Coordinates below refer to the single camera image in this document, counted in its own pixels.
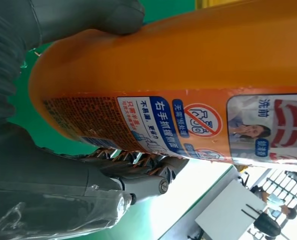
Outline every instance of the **black chair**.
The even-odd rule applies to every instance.
[[[265,212],[258,212],[249,204],[246,204],[246,206],[258,214],[258,217],[255,218],[244,210],[242,210],[243,213],[255,220],[255,222],[253,223],[255,228],[258,229],[259,231],[266,236],[273,238],[277,237],[281,234],[281,227],[276,221],[270,217],[268,214]]]

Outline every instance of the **plastic wrap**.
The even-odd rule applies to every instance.
[[[88,195],[0,190],[0,240],[60,240],[111,228],[132,202],[117,190],[90,187]]]

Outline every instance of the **woman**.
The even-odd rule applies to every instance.
[[[245,125],[242,117],[237,115],[227,122],[230,142],[238,142],[239,139],[260,139],[271,135],[271,130],[264,125]]]

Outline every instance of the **white table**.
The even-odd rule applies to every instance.
[[[266,206],[261,199],[233,180],[195,221],[212,240],[239,240],[259,216],[252,208],[263,212]]]

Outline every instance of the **metal screw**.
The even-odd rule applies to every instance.
[[[161,194],[165,194],[169,190],[169,182],[166,179],[162,179],[160,181],[159,188]]]

